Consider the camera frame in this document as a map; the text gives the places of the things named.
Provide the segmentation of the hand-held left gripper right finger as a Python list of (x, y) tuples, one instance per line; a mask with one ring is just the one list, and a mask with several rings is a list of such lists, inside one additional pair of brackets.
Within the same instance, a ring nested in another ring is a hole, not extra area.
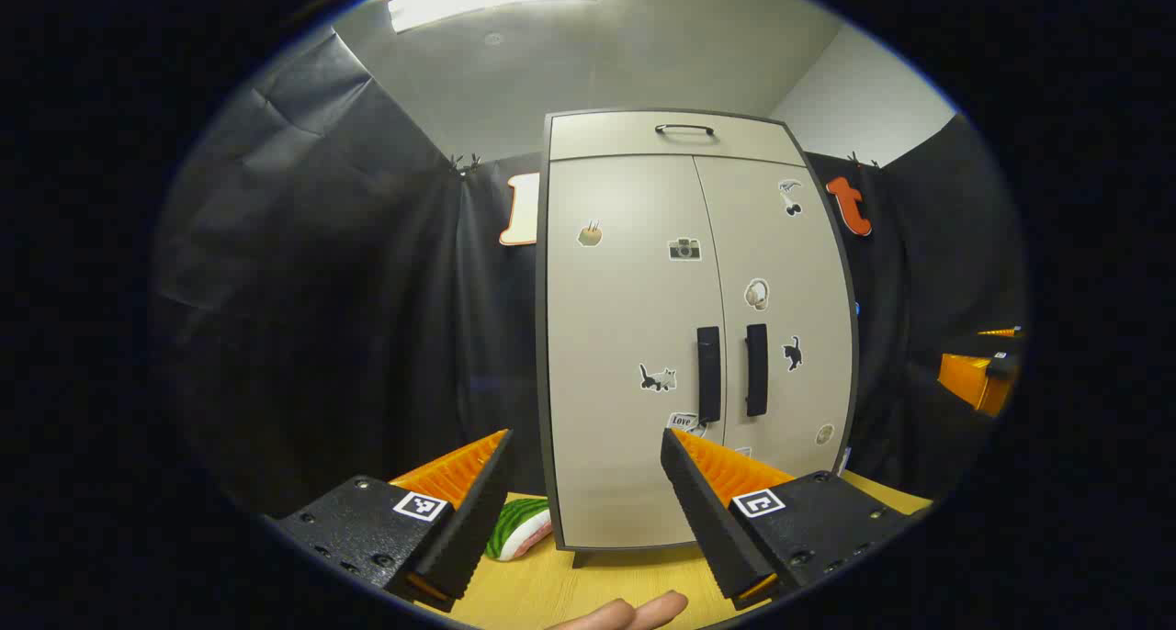
[(797, 597), (920, 520), (830, 471), (793, 477), (673, 428), (660, 461), (719, 591), (739, 610)]

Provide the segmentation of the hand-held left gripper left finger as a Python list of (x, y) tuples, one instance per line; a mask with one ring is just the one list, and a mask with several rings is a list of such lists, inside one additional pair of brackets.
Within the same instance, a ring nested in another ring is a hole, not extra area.
[(513, 437), (488, 434), (390, 482), (353, 476), (267, 527), (342, 579), (449, 614), (505, 507)]

